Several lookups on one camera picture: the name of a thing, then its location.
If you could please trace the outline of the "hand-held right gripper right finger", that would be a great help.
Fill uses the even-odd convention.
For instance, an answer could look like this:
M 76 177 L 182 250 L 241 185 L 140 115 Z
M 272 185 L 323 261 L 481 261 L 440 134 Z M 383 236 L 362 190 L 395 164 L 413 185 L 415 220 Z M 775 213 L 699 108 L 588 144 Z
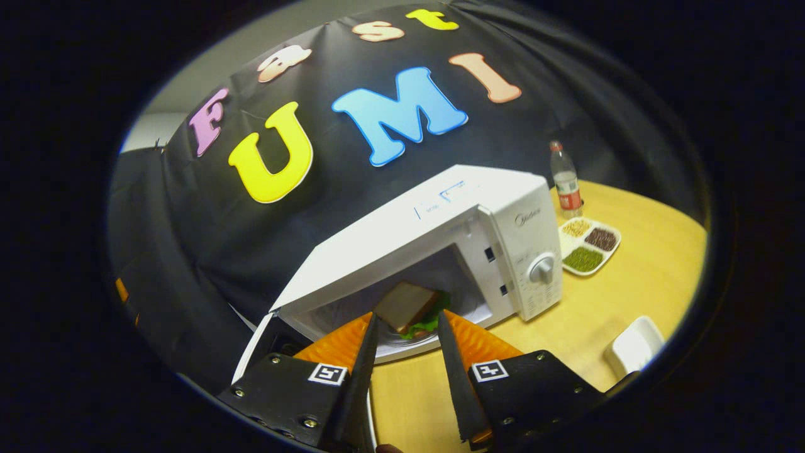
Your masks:
M 524 451 L 606 401 L 551 352 L 521 352 L 451 311 L 438 336 L 460 439 L 474 451 Z

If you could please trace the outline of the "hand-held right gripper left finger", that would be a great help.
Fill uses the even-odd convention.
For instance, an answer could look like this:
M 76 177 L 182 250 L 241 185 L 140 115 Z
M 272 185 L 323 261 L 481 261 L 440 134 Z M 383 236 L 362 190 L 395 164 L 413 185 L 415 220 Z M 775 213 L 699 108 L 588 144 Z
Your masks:
M 368 395 L 379 319 L 360 315 L 303 346 L 278 316 L 218 399 L 274 435 L 328 452 L 372 452 Z

